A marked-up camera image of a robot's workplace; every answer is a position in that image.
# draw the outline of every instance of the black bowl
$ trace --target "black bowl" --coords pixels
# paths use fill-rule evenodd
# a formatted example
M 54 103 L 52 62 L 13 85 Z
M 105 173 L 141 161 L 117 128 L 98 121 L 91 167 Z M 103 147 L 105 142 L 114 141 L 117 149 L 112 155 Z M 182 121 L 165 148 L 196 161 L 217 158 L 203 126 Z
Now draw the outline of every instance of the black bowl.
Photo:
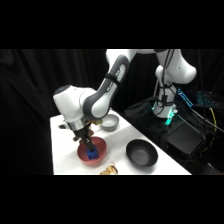
M 131 141 L 127 145 L 126 153 L 129 160 L 138 167 L 152 167 L 158 161 L 155 147 L 144 140 Z

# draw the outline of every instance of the food item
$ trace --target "food item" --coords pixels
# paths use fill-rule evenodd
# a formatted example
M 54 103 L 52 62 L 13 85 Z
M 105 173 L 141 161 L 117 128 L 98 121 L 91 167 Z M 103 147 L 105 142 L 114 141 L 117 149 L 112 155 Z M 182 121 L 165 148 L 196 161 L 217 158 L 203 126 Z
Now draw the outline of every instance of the food item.
M 111 175 L 118 175 L 118 170 L 115 167 L 114 163 L 110 163 L 105 171 L 100 173 L 100 176 L 111 176 Z
M 98 121 L 90 121 L 89 123 L 99 125 L 103 123 L 103 120 L 98 120 Z

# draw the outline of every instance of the green light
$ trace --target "green light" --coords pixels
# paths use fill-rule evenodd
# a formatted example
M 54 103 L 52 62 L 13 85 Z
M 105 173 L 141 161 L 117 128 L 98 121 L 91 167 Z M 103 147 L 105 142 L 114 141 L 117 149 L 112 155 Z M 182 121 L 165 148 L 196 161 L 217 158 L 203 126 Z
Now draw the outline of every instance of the green light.
M 171 108 L 167 118 L 172 119 L 173 117 L 174 117 L 174 113 L 173 113 L 173 110 Z
M 172 121 L 172 119 L 167 119 L 167 121 L 166 121 L 166 125 L 167 125 L 167 126 L 170 125 L 171 121 Z

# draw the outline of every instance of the small bowl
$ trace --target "small bowl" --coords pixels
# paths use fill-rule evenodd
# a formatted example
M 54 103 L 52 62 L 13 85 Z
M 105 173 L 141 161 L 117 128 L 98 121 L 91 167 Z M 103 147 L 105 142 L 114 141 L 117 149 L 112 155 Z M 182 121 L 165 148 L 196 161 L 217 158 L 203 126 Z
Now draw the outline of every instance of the small bowl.
M 108 114 L 103 118 L 103 123 L 101 124 L 101 128 L 105 131 L 115 131 L 119 124 L 119 117 L 113 114 Z
M 133 140 L 126 149 L 129 160 L 139 168 L 154 166 L 158 161 L 158 153 L 155 147 L 144 140 Z
M 96 145 L 97 147 L 97 151 L 99 155 L 98 159 L 89 160 L 87 156 L 87 147 L 83 142 L 80 144 L 78 148 L 78 152 L 77 152 L 79 159 L 87 165 L 95 165 L 101 162 L 103 158 L 106 156 L 106 152 L 107 152 L 107 144 L 102 138 L 92 137 L 91 139 L 94 145 Z

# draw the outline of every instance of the blue object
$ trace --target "blue object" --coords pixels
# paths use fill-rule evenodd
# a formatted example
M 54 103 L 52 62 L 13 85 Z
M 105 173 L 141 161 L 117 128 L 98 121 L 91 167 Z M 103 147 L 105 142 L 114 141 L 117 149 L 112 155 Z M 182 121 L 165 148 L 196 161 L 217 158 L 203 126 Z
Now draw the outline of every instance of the blue object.
M 198 102 L 203 106 L 204 104 L 206 106 L 218 106 L 217 103 L 209 100 L 206 96 L 203 96 L 202 93 L 198 92 Z
M 87 156 L 88 156 L 89 160 L 93 160 L 93 159 L 98 159 L 99 158 L 98 151 L 97 151 L 97 148 L 96 148 L 95 145 L 94 145 L 94 151 L 93 152 L 90 152 L 90 149 L 87 149 Z

